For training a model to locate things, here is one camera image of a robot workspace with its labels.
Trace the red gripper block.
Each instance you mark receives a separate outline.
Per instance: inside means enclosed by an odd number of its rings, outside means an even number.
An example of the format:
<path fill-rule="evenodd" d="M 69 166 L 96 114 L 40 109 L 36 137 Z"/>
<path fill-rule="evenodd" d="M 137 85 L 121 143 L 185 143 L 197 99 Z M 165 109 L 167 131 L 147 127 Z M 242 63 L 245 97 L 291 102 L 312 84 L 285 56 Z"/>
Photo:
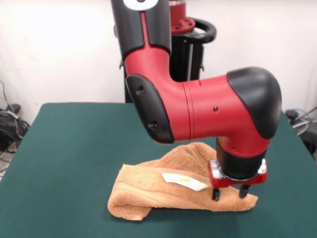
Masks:
<path fill-rule="evenodd" d="M 218 161 L 216 159 L 209 160 L 208 162 L 208 171 L 211 181 L 212 189 L 212 200 L 219 201 L 220 199 L 220 189 L 226 188 L 231 185 L 242 184 L 239 190 L 239 197 L 245 198 L 249 191 L 250 185 L 255 185 L 259 183 L 264 183 L 267 179 L 267 162 L 266 159 L 262 159 L 262 163 L 256 176 L 251 179 L 245 180 L 236 180 L 225 176 L 221 169 Z"/>

